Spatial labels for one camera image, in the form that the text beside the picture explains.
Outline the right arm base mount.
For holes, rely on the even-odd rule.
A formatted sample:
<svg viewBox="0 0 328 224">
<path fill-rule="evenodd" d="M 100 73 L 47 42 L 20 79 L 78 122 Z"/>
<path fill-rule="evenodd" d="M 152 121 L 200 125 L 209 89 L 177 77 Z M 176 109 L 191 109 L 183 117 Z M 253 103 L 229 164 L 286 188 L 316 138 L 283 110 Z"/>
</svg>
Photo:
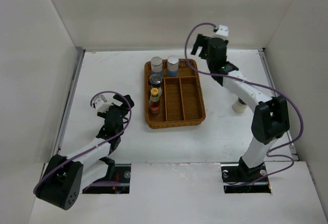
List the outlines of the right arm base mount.
<svg viewBox="0 0 328 224">
<path fill-rule="evenodd" d="M 241 158 L 239 162 L 221 164 L 221 177 L 227 194 L 271 193 L 264 163 L 251 169 Z"/>
</svg>

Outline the black-top salt grinder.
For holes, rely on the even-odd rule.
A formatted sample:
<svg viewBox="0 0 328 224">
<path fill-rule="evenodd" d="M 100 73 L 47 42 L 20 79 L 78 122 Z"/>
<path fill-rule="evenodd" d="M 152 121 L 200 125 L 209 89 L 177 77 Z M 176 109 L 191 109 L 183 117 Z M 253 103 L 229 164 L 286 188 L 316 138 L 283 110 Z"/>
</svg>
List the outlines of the black-top salt grinder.
<svg viewBox="0 0 328 224">
<path fill-rule="evenodd" d="M 158 89 L 158 96 L 161 97 L 162 95 L 162 76 L 155 73 L 152 74 L 149 78 L 149 82 L 151 85 L 151 88 L 157 88 Z"/>
</svg>

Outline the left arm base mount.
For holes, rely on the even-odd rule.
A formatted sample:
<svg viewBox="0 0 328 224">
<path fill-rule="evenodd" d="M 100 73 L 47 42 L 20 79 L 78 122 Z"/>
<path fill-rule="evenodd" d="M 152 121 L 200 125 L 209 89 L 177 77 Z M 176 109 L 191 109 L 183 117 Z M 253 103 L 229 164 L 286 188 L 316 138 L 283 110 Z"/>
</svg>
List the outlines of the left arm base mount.
<svg viewBox="0 0 328 224">
<path fill-rule="evenodd" d="M 80 193 L 128 194 L 131 173 L 130 164 L 117 164 L 114 160 L 104 157 L 83 173 Z"/>
</svg>

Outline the silver-lid spice jar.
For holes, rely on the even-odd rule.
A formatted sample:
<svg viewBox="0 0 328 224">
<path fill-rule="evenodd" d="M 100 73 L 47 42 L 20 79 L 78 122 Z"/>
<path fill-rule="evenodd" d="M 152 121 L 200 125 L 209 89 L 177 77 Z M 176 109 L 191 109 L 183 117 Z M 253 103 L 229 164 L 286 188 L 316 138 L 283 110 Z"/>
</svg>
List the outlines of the silver-lid spice jar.
<svg viewBox="0 0 328 224">
<path fill-rule="evenodd" d="M 151 71 L 152 74 L 158 74 L 162 76 L 162 58 L 155 56 L 151 59 Z"/>
</svg>

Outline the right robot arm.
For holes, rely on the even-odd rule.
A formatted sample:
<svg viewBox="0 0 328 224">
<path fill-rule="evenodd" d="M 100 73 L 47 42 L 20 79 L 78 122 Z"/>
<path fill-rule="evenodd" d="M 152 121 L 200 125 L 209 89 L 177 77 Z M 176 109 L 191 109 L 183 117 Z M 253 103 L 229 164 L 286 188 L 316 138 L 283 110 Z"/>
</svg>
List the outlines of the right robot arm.
<svg viewBox="0 0 328 224">
<path fill-rule="evenodd" d="M 238 97 L 233 105 L 235 112 L 243 112 L 244 106 L 253 112 L 253 138 L 237 169 L 239 177 L 248 181 L 256 175 L 256 168 L 264 162 L 276 140 L 289 130 L 288 105 L 283 96 L 268 96 L 249 84 L 241 71 L 227 60 L 227 45 L 226 39 L 198 34 L 191 53 L 194 55 L 200 49 L 199 57 L 206 60 L 211 77 Z"/>
</svg>

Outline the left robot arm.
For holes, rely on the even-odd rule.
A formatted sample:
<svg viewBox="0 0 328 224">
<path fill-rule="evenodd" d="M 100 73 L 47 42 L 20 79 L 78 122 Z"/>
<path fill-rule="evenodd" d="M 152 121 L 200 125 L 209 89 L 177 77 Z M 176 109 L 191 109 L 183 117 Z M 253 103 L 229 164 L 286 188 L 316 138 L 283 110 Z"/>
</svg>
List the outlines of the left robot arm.
<svg viewBox="0 0 328 224">
<path fill-rule="evenodd" d="M 35 186 L 34 195 L 63 210 L 70 209 L 79 194 L 127 194 L 131 166 L 116 164 L 109 156 L 121 142 L 130 123 L 134 102 L 129 95 L 112 92 L 119 105 L 110 103 L 105 92 L 90 101 L 104 124 L 96 137 L 83 148 L 68 154 L 56 154 Z"/>
</svg>

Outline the white-lid blue-label shaker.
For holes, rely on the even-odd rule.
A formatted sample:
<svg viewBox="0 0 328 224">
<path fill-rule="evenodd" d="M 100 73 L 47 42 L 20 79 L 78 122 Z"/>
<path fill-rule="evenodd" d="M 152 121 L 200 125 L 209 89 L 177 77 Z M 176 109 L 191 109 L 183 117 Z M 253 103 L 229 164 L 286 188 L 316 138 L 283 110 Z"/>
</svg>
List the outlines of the white-lid blue-label shaker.
<svg viewBox="0 0 328 224">
<path fill-rule="evenodd" d="M 169 77 L 176 77 L 178 75 L 179 58 L 171 55 L 167 59 L 167 70 Z"/>
</svg>

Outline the yellow-cap hot sauce bottle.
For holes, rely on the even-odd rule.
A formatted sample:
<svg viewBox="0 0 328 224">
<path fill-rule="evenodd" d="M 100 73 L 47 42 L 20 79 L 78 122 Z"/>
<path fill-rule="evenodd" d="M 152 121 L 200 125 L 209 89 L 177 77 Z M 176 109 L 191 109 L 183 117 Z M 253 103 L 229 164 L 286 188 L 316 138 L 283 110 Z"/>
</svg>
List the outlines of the yellow-cap hot sauce bottle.
<svg viewBox="0 0 328 224">
<path fill-rule="evenodd" d="M 150 94 L 151 94 L 149 99 L 150 112 L 152 114 L 157 114 L 159 113 L 159 106 L 160 106 L 159 90 L 157 88 L 152 88 Z"/>
</svg>

